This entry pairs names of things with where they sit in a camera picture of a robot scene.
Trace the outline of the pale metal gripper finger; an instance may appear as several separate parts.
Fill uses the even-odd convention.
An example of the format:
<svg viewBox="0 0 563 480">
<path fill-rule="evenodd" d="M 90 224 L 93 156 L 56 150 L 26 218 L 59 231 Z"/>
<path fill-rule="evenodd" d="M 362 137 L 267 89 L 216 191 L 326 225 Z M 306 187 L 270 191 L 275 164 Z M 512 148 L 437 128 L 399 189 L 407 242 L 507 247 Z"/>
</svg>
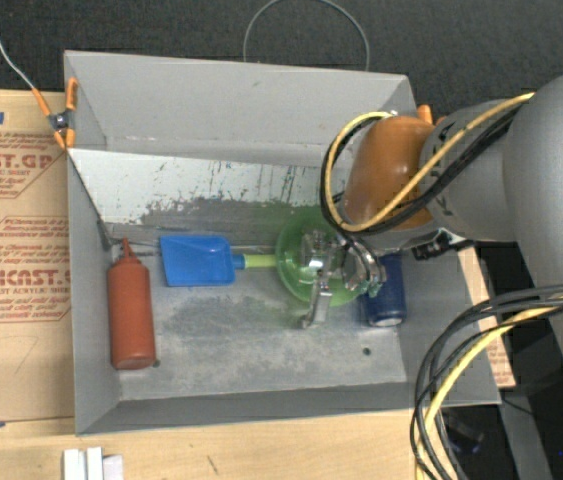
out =
<svg viewBox="0 0 563 480">
<path fill-rule="evenodd" d="M 311 292 L 310 307 L 308 312 L 302 317 L 302 327 L 307 329 L 321 324 L 321 290 L 314 287 Z"/>
<path fill-rule="evenodd" d="M 330 307 L 330 302 L 332 298 L 332 292 L 330 290 L 327 281 L 320 281 L 318 283 L 318 289 L 316 293 L 316 320 L 325 321 L 327 319 L 328 309 Z"/>
</svg>

